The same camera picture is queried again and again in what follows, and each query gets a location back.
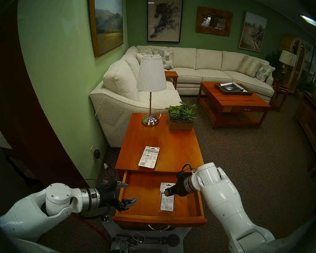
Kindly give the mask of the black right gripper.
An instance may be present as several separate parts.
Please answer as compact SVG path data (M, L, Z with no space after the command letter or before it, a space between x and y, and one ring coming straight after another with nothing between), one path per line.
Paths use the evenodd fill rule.
M178 176L175 185L167 186L164 191L166 197L178 195L179 197L185 197L191 194L191 189L189 186L190 176Z

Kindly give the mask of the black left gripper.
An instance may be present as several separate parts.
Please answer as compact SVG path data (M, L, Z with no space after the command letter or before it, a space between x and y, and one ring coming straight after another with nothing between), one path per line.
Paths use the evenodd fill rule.
M118 211L126 211L131 206L135 204L135 202L138 200L138 197L135 198L123 198L121 201L118 199L118 191L117 189L126 188L129 185L117 181L117 188L99 188L99 196L100 196L100 203L99 207L114 207Z

